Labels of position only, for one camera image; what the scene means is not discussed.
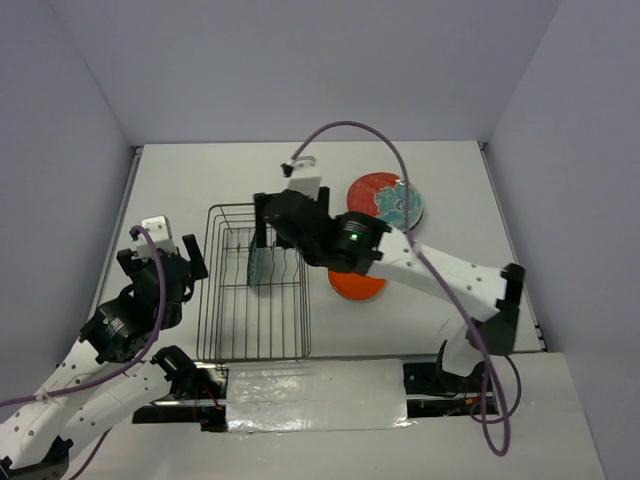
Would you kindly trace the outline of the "red and teal floral plate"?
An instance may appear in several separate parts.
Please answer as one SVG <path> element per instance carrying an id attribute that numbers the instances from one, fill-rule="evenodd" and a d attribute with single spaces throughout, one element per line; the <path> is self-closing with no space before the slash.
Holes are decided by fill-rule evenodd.
<path id="1" fill-rule="evenodd" d="M 396 228 L 405 229 L 404 180 L 389 172 L 374 172 L 357 178 L 349 187 L 349 211 L 365 213 Z"/>

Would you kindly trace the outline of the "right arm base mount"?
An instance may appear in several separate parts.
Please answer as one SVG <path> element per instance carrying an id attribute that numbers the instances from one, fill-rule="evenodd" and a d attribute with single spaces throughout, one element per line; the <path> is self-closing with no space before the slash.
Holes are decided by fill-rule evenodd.
<path id="1" fill-rule="evenodd" d="M 439 372 L 435 360 L 405 361 L 402 367 L 410 419 L 480 415 L 483 363 L 467 377 Z"/>

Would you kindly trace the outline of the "orange small plate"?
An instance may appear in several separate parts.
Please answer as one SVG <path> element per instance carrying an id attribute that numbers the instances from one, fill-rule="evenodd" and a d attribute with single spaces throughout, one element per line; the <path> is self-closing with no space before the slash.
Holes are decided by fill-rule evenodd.
<path id="1" fill-rule="evenodd" d="M 334 271 L 328 272 L 328 280 L 339 295 L 353 301 L 371 300 L 381 293 L 386 285 L 384 279 Z"/>

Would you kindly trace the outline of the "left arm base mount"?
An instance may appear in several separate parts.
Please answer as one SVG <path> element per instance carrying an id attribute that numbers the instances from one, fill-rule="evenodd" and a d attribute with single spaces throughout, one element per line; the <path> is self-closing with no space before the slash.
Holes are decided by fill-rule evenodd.
<path id="1" fill-rule="evenodd" d="M 222 364 L 197 363 L 191 390 L 168 395 L 138 409 L 133 424 L 189 424 L 202 432 L 228 431 L 226 419 L 229 368 Z"/>

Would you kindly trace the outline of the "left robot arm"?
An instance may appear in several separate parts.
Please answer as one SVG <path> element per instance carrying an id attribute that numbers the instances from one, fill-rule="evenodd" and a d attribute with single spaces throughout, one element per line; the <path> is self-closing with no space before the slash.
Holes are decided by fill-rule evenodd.
<path id="1" fill-rule="evenodd" d="M 60 479 L 92 441 L 148 402 L 185 398 L 197 368 L 175 345 L 150 351 L 161 331 L 179 324 L 182 306 L 208 271 L 194 235 L 182 257 L 168 234 L 131 229 L 135 249 L 118 252 L 130 283 L 100 304 L 66 358 L 1 425 L 4 479 Z"/>

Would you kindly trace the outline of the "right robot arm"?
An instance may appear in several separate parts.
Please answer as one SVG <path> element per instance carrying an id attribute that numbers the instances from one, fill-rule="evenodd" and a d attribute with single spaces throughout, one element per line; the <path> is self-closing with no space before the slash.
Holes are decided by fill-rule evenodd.
<path id="1" fill-rule="evenodd" d="M 437 384 L 456 391 L 489 357 L 513 354 L 525 270 L 482 266 L 411 241 L 390 224 L 361 212 L 331 216 L 329 190 L 312 199 L 285 189 L 253 197 L 258 230 L 272 228 L 278 245 L 294 248 L 311 267 L 384 279 L 454 305 L 460 330 L 443 342 Z"/>

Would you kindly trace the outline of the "dark teal glazed plate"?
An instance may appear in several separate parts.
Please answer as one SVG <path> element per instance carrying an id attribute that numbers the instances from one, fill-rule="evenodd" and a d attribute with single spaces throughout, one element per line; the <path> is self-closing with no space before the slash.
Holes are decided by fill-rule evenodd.
<path id="1" fill-rule="evenodd" d="M 418 212 L 417 214 L 410 214 L 409 223 L 405 224 L 405 221 L 401 220 L 399 224 L 399 229 L 401 229 L 403 232 L 406 232 L 407 230 L 414 231 L 420 226 L 423 218 L 424 218 L 423 211 Z"/>

